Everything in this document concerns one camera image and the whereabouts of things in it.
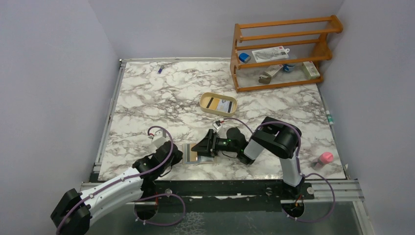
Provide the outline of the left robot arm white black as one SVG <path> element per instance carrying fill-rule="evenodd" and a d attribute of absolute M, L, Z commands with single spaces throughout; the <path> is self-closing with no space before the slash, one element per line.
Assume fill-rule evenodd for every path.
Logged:
<path fill-rule="evenodd" d="M 74 188 L 66 191 L 50 216 L 56 234 L 84 235 L 95 222 L 122 205 L 155 195 L 154 181 L 182 159 L 182 151 L 166 141 L 113 179 L 80 192 Z"/>

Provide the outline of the white card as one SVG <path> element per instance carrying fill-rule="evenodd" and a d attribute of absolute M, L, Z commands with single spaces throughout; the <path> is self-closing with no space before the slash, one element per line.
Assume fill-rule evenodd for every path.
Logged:
<path fill-rule="evenodd" d="M 231 100 L 220 99 L 216 111 L 219 111 L 222 113 L 231 113 L 233 105 L 234 105 L 234 102 Z"/>

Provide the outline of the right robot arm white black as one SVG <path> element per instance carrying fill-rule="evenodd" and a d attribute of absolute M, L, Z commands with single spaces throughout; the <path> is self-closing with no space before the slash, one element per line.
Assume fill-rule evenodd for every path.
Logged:
<path fill-rule="evenodd" d="M 298 160 L 302 133 L 298 127 L 265 117 L 249 138 L 237 127 L 229 128 L 226 137 L 221 138 L 218 135 L 221 123 L 222 121 L 215 122 L 215 128 L 209 129 L 191 151 L 205 157 L 215 157 L 220 151 L 233 152 L 241 163 L 251 165 L 267 150 L 279 158 L 285 185 L 298 188 L 303 183 Z"/>

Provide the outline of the beige leather card holder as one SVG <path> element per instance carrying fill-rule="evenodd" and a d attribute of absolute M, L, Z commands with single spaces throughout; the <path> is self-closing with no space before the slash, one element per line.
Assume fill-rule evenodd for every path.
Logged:
<path fill-rule="evenodd" d="M 215 164 L 216 159 L 213 157 L 200 156 L 197 152 L 192 151 L 192 147 L 196 143 L 185 143 L 182 145 L 183 150 L 183 164 L 198 165 L 198 164 Z"/>

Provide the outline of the striped card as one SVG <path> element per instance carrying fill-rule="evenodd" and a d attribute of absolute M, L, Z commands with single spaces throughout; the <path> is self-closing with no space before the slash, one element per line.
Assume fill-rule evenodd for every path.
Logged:
<path fill-rule="evenodd" d="M 183 161 L 184 164 L 198 164 L 198 156 L 191 152 L 191 148 L 195 143 L 183 144 Z"/>

